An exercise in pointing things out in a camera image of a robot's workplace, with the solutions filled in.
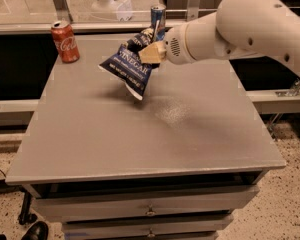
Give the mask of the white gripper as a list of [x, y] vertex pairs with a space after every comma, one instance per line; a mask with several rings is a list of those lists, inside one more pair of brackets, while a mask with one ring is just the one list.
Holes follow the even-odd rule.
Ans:
[[186, 44], [186, 30], [188, 25], [182, 24], [167, 31], [165, 34], [165, 43], [163, 41], [156, 42], [159, 25], [160, 20], [157, 20], [152, 38], [152, 42], [154, 43], [138, 52], [141, 62], [158, 64], [166, 58], [176, 65], [193, 63], [194, 59], [189, 53]]

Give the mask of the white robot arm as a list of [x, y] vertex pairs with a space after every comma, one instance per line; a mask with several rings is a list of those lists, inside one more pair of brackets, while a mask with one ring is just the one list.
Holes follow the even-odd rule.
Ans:
[[171, 28], [143, 63], [270, 57], [300, 77], [300, 17], [280, 0], [222, 0], [216, 12]]

